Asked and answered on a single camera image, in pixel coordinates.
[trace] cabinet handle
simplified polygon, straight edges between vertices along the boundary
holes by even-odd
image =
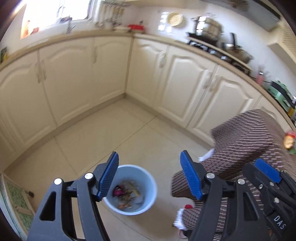
[[[44,78],[44,80],[46,80],[47,76],[46,76],[44,59],[41,61],[41,69],[42,69],[43,78]]]
[[[216,83],[218,82],[217,79],[218,79],[218,75],[215,75],[213,78],[212,84],[210,85],[209,92],[212,92],[215,89]]]
[[[206,79],[205,79],[205,85],[203,86],[204,89],[206,89],[210,83],[211,80],[211,76],[212,76],[212,72],[208,72]]]
[[[40,76],[40,71],[38,68],[38,63],[35,64],[35,74],[37,77],[37,83],[39,84],[41,82],[41,76]]]
[[[96,46],[94,47],[94,64],[96,63],[97,59],[98,59],[98,52],[97,52],[97,46]]]
[[[166,53],[163,53],[160,57],[159,60],[159,68],[163,68],[165,65],[165,60],[166,60]]]

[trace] blue gripper pad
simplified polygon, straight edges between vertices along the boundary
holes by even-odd
[[[117,152],[110,157],[108,165],[99,181],[99,192],[97,194],[98,199],[101,201],[103,197],[107,196],[111,183],[115,176],[116,170],[119,165],[119,156]]]
[[[180,164],[187,179],[187,183],[192,195],[195,196],[198,200],[201,200],[203,197],[201,182],[196,171],[193,168],[192,159],[185,151],[182,151],[180,154]]]
[[[281,176],[279,174],[279,171],[274,169],[271,165],[266,163],[263,159],[256,160],[255,167],[257,167],[261,172],[263,172],[274,183],[279,183],[281,181]]]

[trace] faucet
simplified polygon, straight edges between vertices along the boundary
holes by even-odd
[[[72,18],[69,18],[69,20],[68,20],[68,27],[67,27],[67,32],[66,32],[66,34],[71,33],[72,29],[75,28],[75,26],[76,26],[76,25],[71,26],[71,23],[72,23]]]

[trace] striped fabric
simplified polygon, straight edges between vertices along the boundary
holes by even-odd
[[[296,180],[296,159],[283,147],[285,132],[280,125],[266,112],[251,110],[241,113],[211,130],[215,140],[213,155],[202,162],[208,172],[215,173],[223,180],[244,178],[244,164],[262,158],[280,171]],[[260,192],[247,181],[258,204]],[[183,171],[176,173],[172,179],[171,194],[174,197],[192,199],[196,207],[183,212],[182,221],[188,230],[195,227],[202,203],[192,196]],[[216,232],[223,231],[226,217],[227,199],[221,203]],[[220,240],[216,235],[213,240]]]

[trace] silver screw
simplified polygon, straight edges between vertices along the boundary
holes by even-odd
[[[242,178],[238,179],[237,182],[240,185],[244,185],[246,183],[246,181],[244,179],[242,179]]]
[[[215,174],[214,173],[211,173],[211,172],[208,172],[206,174],[206,177],[209,178],[209,179],[213,179],[213,178],[215,178]]]
[[[84,175],[84,178],[85,178],[85,179],[92,179],[93,177],[94,177],[94,175],[93,175],[91,172],[86,173],[86,174]]]
[[[62,183],[62,180],[60,178],[57,178],[54,180],[55,185],[60,185]]]

